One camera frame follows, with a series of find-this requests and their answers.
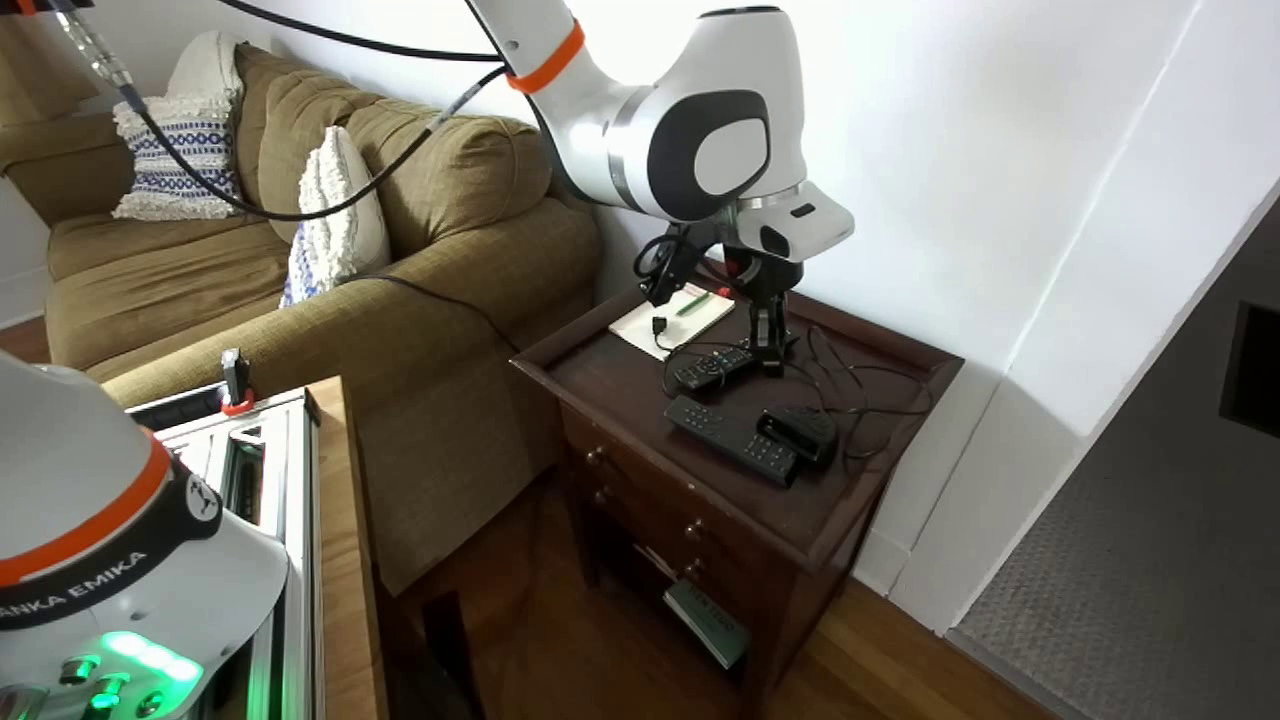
orange stripe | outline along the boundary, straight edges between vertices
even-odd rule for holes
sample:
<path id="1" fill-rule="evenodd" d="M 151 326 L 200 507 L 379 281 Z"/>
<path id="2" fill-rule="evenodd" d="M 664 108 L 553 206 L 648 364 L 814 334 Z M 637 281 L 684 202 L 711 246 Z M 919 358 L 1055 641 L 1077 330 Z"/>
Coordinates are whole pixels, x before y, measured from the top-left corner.
<path id="1" fill-rule="evenodd" d="M 541 86 L 548 86 L 570 62 L 574 55 L 590 43 L 583 29 L 574 20 L 570 36 L 562 39 L 562 47 L 529 77 L 512 77 L 512 86 L 531 94 Z"/>
<path id="2" fill-rule="evenodd" d="M 136 479 L 96 517 L 88 517 L 84 523 L 69 528 L 64 537 L 26 553 L 26 555 L 7 555 L 0 560 L 0 586 L 12 586 L 21 579 L 27 579 L 33 573 L 58 569 L 88 547 L 96 547 L 101 541 L 107 541 L 121 523 L 129 523 L 141 507 L 148 507 L 148 499 L 162 493 L 162 483 L 169 479 L 169 452 L 156 435 L 151 439 L 151 457 L 148 465 L 136 473 Z"/>

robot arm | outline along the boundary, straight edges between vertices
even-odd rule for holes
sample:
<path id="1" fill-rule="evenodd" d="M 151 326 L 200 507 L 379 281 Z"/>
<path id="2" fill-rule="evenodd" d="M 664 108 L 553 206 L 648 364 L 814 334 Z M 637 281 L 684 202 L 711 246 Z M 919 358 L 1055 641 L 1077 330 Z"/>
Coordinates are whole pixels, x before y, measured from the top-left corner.
<path id="1" fill-rule="evenodd" d="M 779 9 L 704 10 L 658 83 L 616 83 L 562 0 L 467 5 L 583 196 L 718 224 L 728 246 L 787 265 L 853 231 L 853 216 L 807 182 L 799 55 Z"/>

black remote control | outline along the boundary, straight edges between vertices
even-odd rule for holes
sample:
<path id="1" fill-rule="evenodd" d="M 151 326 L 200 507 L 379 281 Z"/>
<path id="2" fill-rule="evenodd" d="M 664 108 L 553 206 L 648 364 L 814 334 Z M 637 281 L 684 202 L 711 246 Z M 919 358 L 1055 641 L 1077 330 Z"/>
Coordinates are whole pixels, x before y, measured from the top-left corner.
<path id="1" fill-rule="evenodd" d="M 711 444 L 718 452 L 723 452 L 728 461 L 744 465 L 750 473 L 763 477 L 777 487 L 793 483 L 798 473 L 798 452 L 761 435 L 755 424 L 731 417 L 731 411 L 718 411 L 692 396 L 673 396 L 667 398 L 667 419 Z"/>
<path id="2" fill-rule="evenodd" d="M 755 353 L 750 343 L 723 343 L 702 356 L 673 356 L 667 377 L 684 392 L 718 392 L 755 367 Z"/>

wooden floor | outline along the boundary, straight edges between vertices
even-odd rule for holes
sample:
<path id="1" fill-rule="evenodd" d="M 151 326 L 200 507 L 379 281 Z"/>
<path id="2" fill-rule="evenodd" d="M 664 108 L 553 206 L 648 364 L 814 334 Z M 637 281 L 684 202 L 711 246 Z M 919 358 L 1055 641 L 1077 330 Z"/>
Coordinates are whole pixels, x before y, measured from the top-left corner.
<path id="1" fill-rule="evenodd" d="M 460 593 L 487 720 L 737 717 L 731 680 L 684 628 L 616 579 L 583 583 L 553 483 L 536 483 L 429 583 L 399 596 L 399 608 L 418 613 L 435 593 Z M 848 583 L 763 717 L 1004 720 L 1046 713 L 876 593 Z"/>

couch armrest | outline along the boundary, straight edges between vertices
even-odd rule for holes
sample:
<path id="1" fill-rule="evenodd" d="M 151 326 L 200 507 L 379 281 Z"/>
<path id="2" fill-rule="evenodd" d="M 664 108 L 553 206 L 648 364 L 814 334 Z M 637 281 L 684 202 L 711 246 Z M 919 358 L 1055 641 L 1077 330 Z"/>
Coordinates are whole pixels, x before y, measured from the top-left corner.
<path id="1" fill-rule="evenodd" d="M 394 277 L 423 293 L 394 281 L 354 281 L 121 372 L 106 387 L 121 403 L 173 396 L 214 382 L 219 353 L 242 346 L 259 396 L 345 377 L 354 411 L 366 417 L 474 353 L 508 353 L 487 319 L 521 334 L 523 319 L 592 289 L 595 261 L 592 220 L 548 199 L 521 220 L 460 231 L 399 261 Z"/>
<path id="2" fill-rule="evenodd" d="M 43 224 L 107 216 L 131 182 L 131 154 L 107 110 L 0 126 L 0 174 Z"/>

